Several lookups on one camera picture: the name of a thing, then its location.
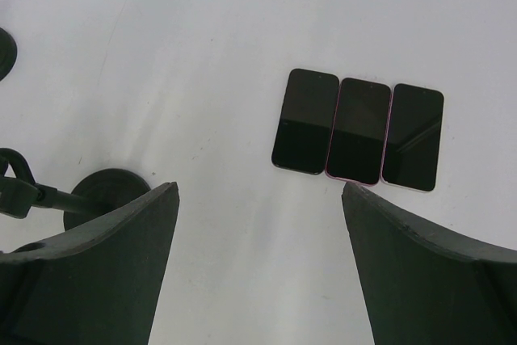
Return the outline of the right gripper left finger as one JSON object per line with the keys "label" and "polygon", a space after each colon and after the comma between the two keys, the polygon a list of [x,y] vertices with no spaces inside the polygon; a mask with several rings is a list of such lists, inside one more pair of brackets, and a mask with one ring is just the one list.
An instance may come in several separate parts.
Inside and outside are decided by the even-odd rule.
{"label": "right gripper left finger", "polygon": [[146,344],[179,212],[176,183],[1,256],[4,344]]}

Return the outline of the white silver phone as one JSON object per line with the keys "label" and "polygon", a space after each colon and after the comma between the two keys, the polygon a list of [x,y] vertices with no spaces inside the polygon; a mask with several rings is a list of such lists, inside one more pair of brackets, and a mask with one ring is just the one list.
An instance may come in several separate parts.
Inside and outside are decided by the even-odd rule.
{"label": "white silver phone", "polygon": [[399,83],[393,88],[381,178],[399,187],[435,189],[444,96]]}

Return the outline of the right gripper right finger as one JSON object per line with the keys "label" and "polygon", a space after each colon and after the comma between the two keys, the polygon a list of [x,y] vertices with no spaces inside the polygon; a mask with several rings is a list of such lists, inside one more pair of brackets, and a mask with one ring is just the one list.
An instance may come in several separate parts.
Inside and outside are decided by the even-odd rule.
{"label": "right gripper right finger", "polygon": [[354,183],[342,194],[376,344],[514,344],[516,252],[469,238]]}

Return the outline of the black stand holding white phone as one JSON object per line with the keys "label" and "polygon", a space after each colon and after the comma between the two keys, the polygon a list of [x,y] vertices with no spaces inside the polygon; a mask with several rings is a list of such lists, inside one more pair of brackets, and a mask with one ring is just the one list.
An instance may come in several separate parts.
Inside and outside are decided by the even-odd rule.
{"label": "black stand holding white phone", "polygon": [[63,212],[65,230],[114,211],[150,191],[139,175],[110,168],[85,177],[70,193],[37,183],[25,157],[16,150],[1,149],[1,213],[24,219],[31,208]]}

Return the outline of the black phone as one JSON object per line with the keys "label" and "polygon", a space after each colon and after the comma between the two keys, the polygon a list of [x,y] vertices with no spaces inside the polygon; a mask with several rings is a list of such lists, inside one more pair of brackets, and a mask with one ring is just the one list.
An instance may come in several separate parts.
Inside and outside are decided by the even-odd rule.
{"label": "black phone", "polygon": [[271,154],[274,166],[310,175],[324,171],[338,91],[333,74],[291,70]]}

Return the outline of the black stand holding purple phone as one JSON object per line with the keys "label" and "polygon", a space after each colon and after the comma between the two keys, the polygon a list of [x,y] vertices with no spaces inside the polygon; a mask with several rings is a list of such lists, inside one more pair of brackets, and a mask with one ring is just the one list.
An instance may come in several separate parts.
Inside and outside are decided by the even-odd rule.
{"label": "black stand holding purple phone", "polygon": [[17,44],[13,36],[0,28],[0,80],[12,71],[18,54]]}

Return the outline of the purple phone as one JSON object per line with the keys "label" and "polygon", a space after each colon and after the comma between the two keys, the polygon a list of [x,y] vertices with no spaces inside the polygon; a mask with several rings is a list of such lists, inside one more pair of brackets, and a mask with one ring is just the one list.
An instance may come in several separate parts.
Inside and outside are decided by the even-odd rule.
{"label": "purple phone", "polygon": [[385,84],[342,80],[326,160],[328,176],[368,186],[379,182],[391,94]]}

